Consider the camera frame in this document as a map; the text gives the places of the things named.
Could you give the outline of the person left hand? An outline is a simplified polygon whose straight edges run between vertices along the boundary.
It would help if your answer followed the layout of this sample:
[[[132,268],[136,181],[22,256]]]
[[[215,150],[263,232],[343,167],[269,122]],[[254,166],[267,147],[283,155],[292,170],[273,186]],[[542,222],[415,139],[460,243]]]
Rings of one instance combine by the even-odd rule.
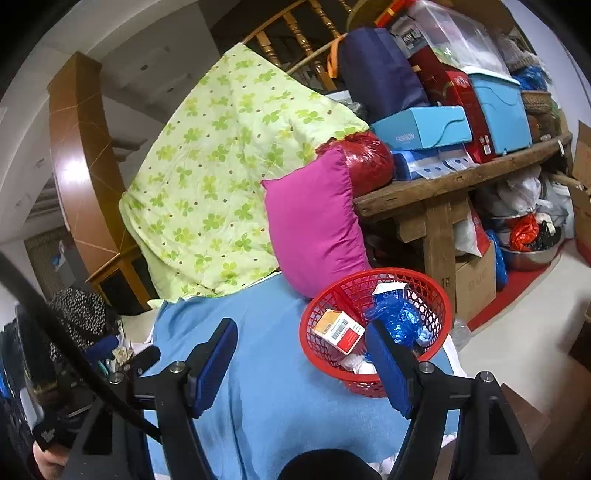
[[[33,456],[41,476],[45,480],[59,480],[67,464],[70,450],[54,444],[42,450],[37,443],[33,444]]]

